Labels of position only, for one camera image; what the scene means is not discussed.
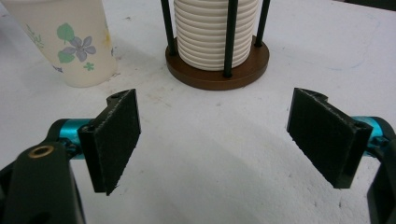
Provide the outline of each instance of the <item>table surface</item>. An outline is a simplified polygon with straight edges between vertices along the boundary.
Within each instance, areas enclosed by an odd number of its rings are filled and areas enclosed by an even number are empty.
[[[265,74],[245,88],[202,91],[167,70],[159,1],[104,5],[119,73],[85,89],[66,86],[0,6],[1,167],[55,120],[95,118],[107,96],[137,89],[142,134],[112,195],[95,194],[85,161],[71,161],[88,223],[369,223],[379,163],[363,158],[352,187],[333,189],[286,126],[299,87],[396,127],[395,12],[273,0]]]

